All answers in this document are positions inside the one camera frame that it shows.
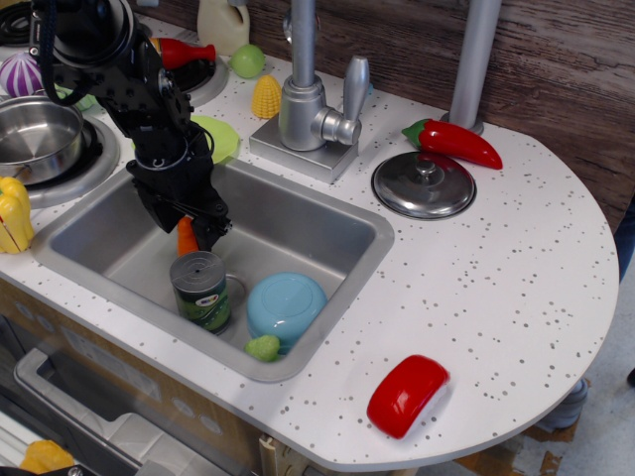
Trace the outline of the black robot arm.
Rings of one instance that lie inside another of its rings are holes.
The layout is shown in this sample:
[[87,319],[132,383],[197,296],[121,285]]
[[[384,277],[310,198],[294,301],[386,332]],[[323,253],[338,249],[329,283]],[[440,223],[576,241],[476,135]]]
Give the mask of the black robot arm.
[[34,1],[32,55],[47,96],[71,106],[92,95],[134,145],[126,169],[155,223],[172,231],[185,216],[199,249],[230,228],[212,187],[213,139],[191,120],[190,98],[125,1]]

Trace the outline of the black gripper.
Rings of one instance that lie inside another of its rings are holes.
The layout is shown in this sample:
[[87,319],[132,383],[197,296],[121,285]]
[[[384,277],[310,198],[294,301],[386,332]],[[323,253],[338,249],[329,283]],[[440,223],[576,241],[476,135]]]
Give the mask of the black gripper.
[[200,251],[211,251],[231,228],[228,206],[211,184],[211,152],[187,152],[176,163],[148,168],[137,159],[126,164],[142,204],[155,223],[171,232],[184,216]]

